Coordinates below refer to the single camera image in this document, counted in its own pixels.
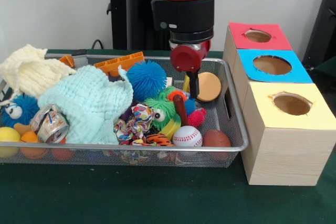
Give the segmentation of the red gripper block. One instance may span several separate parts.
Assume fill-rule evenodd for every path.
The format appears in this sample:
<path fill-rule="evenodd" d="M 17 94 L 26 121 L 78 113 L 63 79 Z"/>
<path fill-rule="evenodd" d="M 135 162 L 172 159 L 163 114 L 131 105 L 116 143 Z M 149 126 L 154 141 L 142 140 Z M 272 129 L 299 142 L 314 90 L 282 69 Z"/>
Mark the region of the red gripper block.
<path fill-rule="evenodd" d="M 187 72 L 189 77 L 190 96 L 196 99 L 199 95 L 198 72 L 202 60 L 207 56 L 211 47 L 211 41 L 198 44 L 176 44 L 170 41 L 170 61 L 172 66 L 179 72 Z"/>

